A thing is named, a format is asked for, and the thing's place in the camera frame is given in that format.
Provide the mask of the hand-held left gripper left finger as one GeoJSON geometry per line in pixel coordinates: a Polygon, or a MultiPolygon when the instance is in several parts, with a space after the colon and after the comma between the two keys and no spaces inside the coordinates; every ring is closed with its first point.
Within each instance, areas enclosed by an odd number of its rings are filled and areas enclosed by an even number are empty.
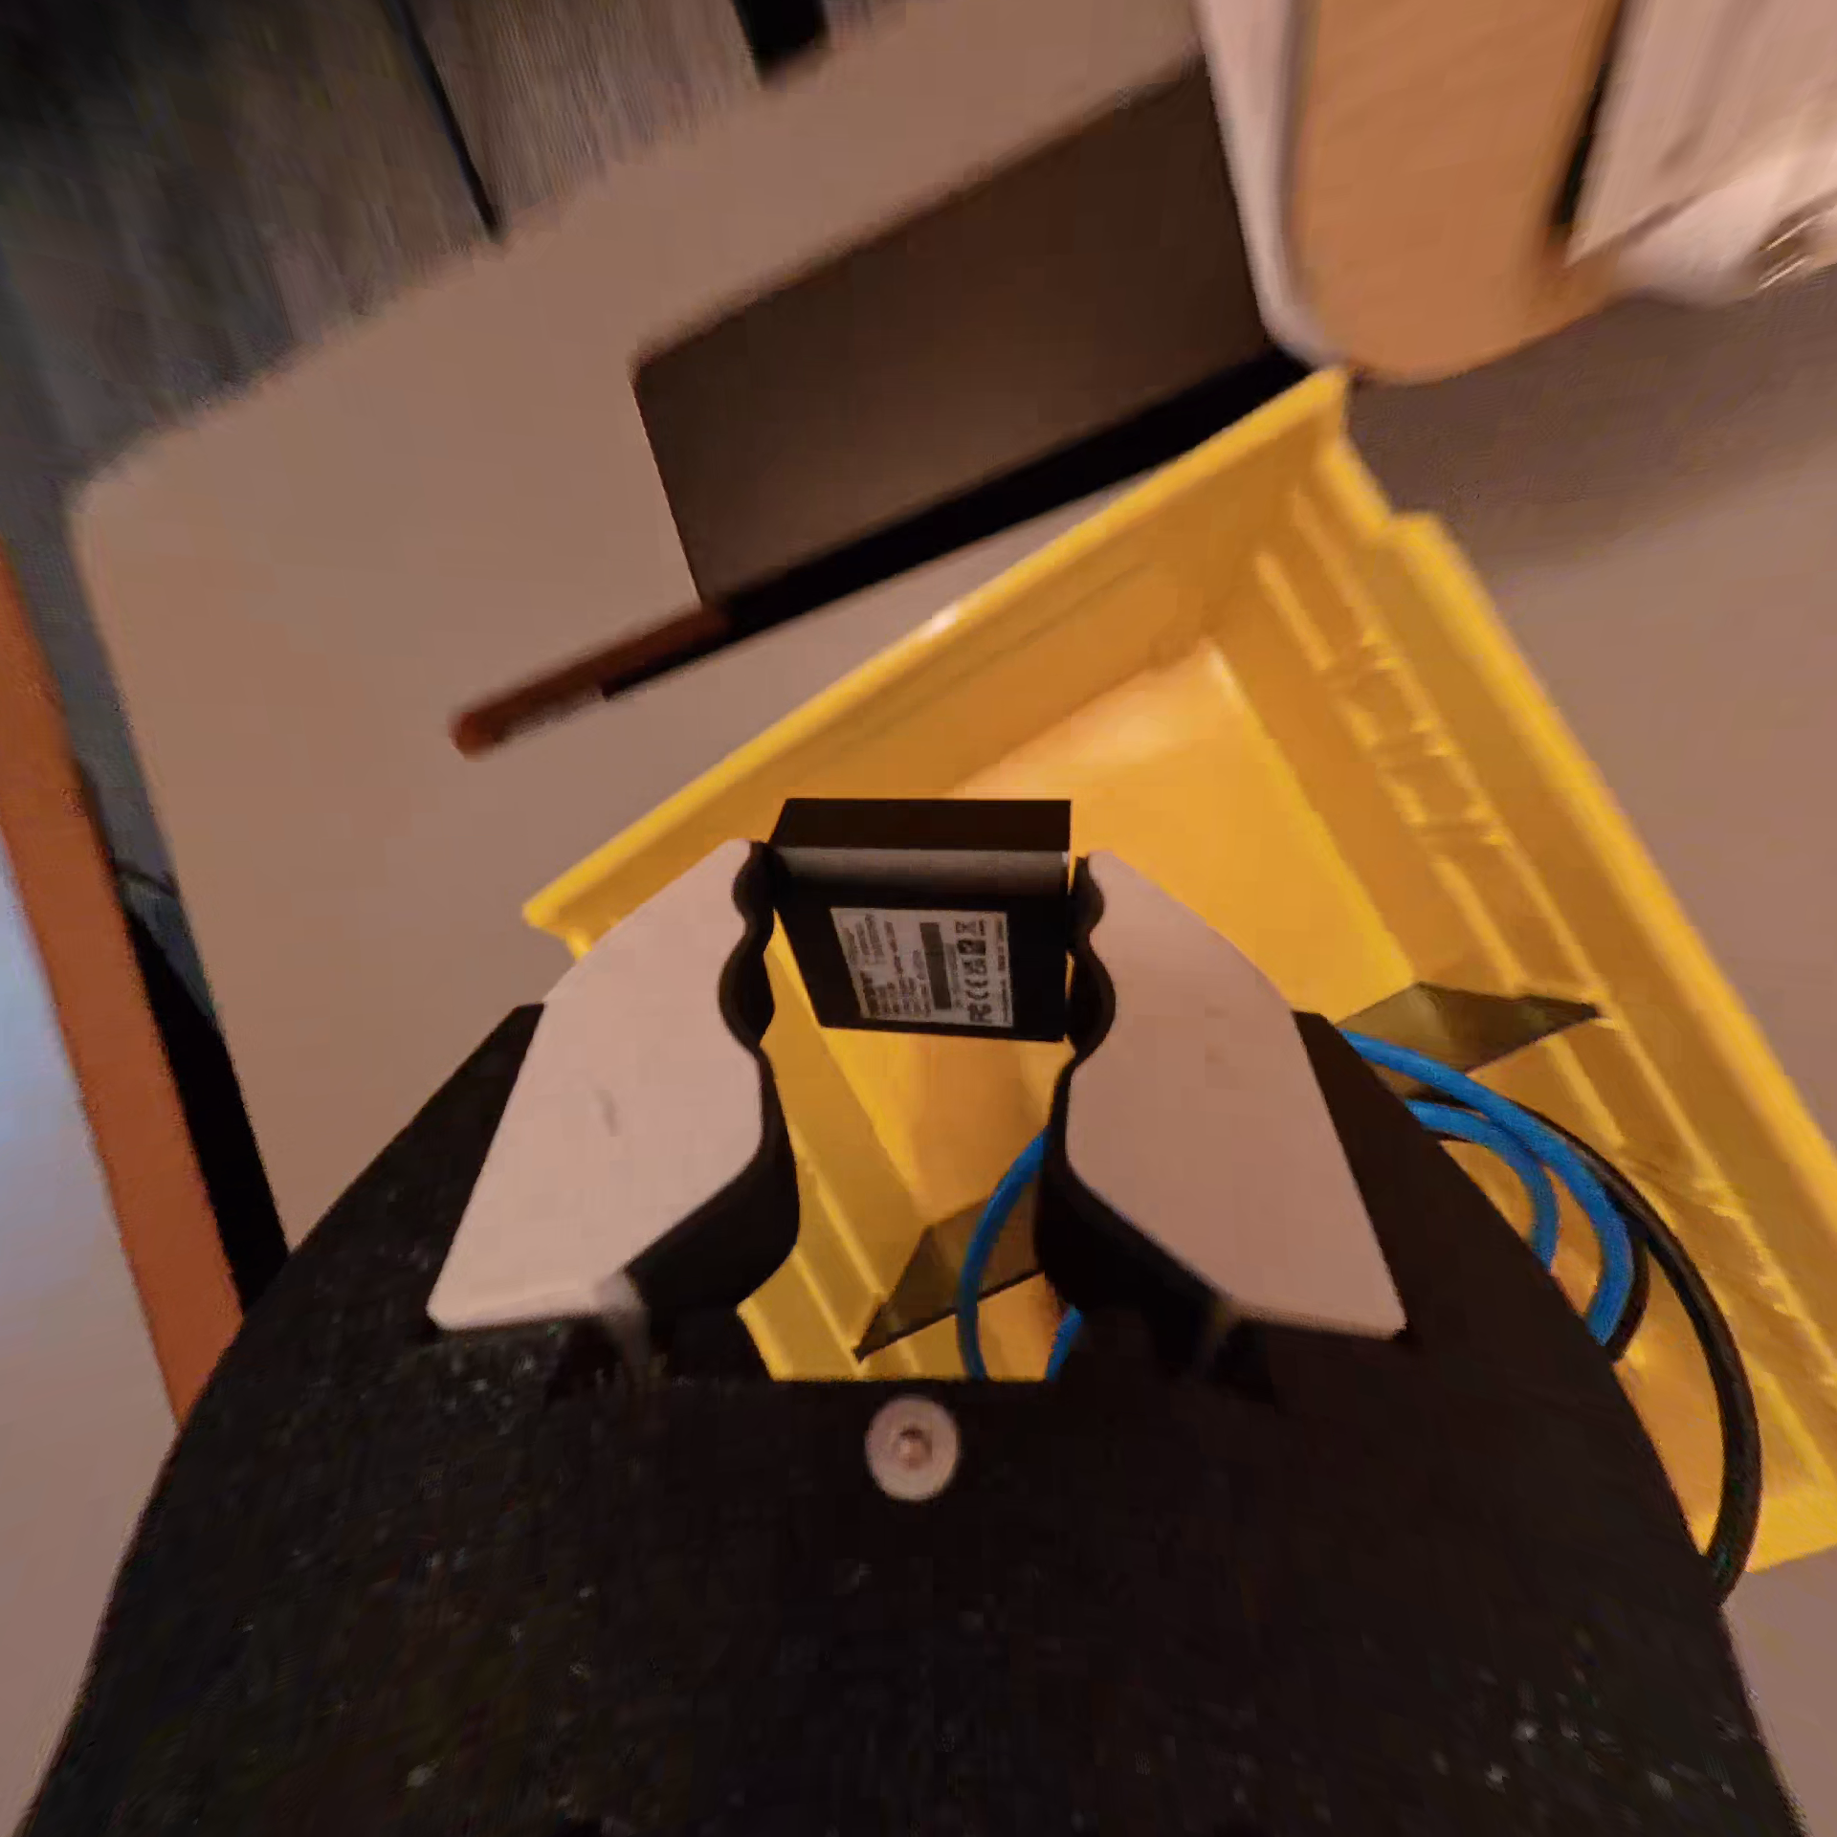
{"type": "Polygon", "coordinates": [[[753,1298],[797,1245],[764,1052],[766,848],[729,841],[548,995],[426,1298],[448,1335],[596,1321],[627,1352],[753,1298]]]}

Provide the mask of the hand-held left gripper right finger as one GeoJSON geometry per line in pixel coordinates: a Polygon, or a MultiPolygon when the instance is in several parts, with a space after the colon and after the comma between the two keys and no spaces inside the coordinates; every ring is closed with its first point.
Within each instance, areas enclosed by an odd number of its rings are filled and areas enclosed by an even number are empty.
{"type": "Polygon", "coordinates": [[[1111,852],[1071,873],[1068,1042],[1033,1235],[1084,1321],[1131,1321],[1162,1365],[1237,1327],[1405,1329],[1295,1014],[1111,852]]]}

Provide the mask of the black network switch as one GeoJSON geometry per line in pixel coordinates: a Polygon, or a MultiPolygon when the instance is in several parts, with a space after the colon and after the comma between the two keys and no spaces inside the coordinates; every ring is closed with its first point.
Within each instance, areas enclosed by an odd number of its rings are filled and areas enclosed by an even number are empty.
{"type": "Polygon", "coordinates": [[[772,910],[825,1030],[1064,1038],[1064,799],[785,799],[772,910]]]}

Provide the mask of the yellow plastic bin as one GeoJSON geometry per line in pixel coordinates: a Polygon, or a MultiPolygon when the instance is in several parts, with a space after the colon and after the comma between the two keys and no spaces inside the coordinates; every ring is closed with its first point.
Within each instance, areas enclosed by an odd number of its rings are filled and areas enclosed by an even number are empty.
{"type": "Polygon", "coordinates": [[[1757,1406],[1753,1569],[1831,1550],[1831,1147],[1477,573],[1298,382],[935,612],[524,907],[583,955],[795,797],[1064,799],[1331,1023],[1414,985],[1597,1020],[1485,1079],[1654,1201],[1757,1406]]]}

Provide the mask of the grey desk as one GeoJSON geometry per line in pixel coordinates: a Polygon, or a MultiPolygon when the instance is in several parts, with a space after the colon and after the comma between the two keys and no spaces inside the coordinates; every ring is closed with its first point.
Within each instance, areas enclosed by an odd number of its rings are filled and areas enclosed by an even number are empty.
{"type": "MultiPolygon", "coordinates": [[[[522,918],[542,884],[1096,513],[462,764],[464,702],[689,591],[638,350],[1144,104],[1194,46],[1182,5],[893,9],[86,490],[82,591],[283,1228],[561,974],[522,918]]],[[[1829,292],[1610,310],[1477,374],[1363,389],[1349,440],[1457,543],[1831,1120],[1829,292]]]]}

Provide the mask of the orange wooden plank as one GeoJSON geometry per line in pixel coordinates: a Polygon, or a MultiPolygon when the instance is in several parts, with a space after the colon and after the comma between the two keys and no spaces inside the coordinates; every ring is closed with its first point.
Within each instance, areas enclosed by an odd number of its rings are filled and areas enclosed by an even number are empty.
{"type": "Polygon", "coordinates": [[[49,665],[1,563],[1,827],[173,1420],[242,1306],[49,665]]]}

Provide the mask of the wooden document stand board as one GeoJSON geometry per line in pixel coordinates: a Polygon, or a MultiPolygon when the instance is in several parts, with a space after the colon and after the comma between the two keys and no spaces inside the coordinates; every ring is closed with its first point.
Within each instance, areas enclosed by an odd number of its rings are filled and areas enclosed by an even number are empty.
{"type": "Polygon", "coordinates": [[[1302,7],[1288,251],[1349,369],[1451,379],[1606,310],[1556,207],[1612,46],[1612,3],[1302,7]]]}

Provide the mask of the printed instruction sheet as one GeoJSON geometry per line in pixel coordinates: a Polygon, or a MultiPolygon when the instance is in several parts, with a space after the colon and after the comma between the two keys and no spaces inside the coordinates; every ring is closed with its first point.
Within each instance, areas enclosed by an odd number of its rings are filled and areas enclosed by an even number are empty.
{"type": "Polygon", "coordinates": [[[1567,267],[1719,307],[1835,266],[1835,5],[1617,5],[1556,214],[1567,267]]]}

